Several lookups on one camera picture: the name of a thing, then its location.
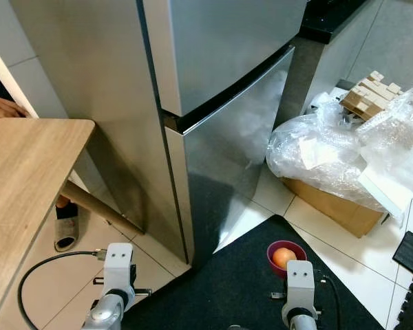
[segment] person's hand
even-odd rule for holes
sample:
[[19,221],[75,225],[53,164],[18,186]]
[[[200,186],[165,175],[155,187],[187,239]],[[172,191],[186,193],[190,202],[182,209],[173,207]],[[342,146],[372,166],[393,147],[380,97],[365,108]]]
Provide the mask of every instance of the person's hand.
[[29,113],[17,103],[0,98],[0,118],[26,117]]

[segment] orange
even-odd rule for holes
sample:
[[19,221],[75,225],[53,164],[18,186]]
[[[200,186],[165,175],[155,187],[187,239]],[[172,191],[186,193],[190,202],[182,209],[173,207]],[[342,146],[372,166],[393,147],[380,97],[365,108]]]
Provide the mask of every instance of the orange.
[[297,260],[297,256],[295,256],[295,253],[293,251],[286,249],[285,247],[281,247],[280,249],[276,249],[274,251],[273,262],[278,267],[286,270],[289,260]]

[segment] table top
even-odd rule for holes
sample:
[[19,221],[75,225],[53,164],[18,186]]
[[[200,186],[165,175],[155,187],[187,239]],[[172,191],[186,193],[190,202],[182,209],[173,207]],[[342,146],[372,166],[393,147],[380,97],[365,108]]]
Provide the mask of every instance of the table top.
[[0,304],[94,126],[0,119]]
[[369,0],[312,0],[304,12],[298,36],[329,44],[369,2]]

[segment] wooden table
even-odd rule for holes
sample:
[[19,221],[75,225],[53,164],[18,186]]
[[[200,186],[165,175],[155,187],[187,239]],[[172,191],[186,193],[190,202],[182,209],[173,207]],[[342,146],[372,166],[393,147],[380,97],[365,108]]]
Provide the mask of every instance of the wooden table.
[[60,191],[128,223],[67,180],[94,127],[91,120],[0,119],[0,305]]

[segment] freezer door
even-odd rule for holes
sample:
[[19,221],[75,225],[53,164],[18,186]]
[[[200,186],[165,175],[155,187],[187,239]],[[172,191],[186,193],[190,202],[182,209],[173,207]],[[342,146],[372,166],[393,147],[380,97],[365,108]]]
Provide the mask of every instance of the freezer door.
[[190,263],[212,255],[254,195],[292,55],[184,133],[165,128]]
[[184,116],[285,45],[306,0],[143,1],[162,108]]

